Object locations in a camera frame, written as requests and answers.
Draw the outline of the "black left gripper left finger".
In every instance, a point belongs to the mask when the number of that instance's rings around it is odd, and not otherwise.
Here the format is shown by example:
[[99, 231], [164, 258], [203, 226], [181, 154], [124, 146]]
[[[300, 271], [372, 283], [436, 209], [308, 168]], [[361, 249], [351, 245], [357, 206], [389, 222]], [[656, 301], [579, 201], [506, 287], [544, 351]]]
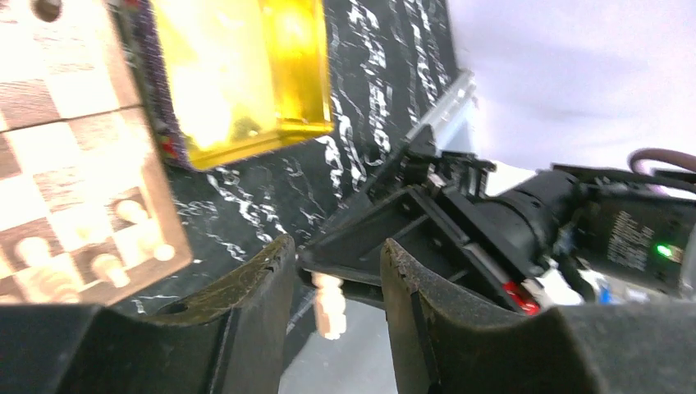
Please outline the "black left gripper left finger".
[[283, 371], [295, 242], [129, 317], [101, 305], [1, 309], [4, 393], [275, 393]]

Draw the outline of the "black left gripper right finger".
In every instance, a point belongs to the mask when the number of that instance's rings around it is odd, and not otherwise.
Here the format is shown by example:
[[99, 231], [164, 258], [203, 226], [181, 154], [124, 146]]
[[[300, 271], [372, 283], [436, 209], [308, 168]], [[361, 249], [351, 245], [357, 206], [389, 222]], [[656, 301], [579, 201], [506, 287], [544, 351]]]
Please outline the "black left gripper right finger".
[[381, 257], [401, 393], [692, 393], [692, 303], [554, 306], [534, 316], [488, 303], [394, 240]]

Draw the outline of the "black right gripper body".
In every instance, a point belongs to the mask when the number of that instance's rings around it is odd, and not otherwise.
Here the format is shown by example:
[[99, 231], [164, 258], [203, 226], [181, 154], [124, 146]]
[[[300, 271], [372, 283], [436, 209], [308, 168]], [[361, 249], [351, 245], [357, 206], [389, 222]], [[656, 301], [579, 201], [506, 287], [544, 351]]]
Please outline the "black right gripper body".
[[470, 153], [438, 153], [430, 126], [380, 171], [363, 208], [359, 300], [383, 303], [378, 250], [387, 238], [428, 268], [506, 309], [531, 314], [547, 258], [582, 201], [579, 179], [542, 171], [496, 196], [484, 184], [493, 163]]

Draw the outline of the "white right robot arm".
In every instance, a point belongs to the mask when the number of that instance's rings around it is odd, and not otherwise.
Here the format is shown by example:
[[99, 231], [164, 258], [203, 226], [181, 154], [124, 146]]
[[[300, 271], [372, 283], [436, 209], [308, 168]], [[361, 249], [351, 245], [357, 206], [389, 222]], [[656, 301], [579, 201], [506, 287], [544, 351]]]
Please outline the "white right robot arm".
[[556, 164], [487, 195], [494, 163], [437, 151], [423, 126], [300, 251], [307, 272], [340, 278], [351, 299], [382, 304], [380, 255], [393, 240], [457, 286], [524, 314], [542, 307], [539, 278], [552, 265], [590, 297], [582, 270], [675, 298], [695, 291], [695, 203], [659, 192], [694, 192], [693, 176], [642, 175]]

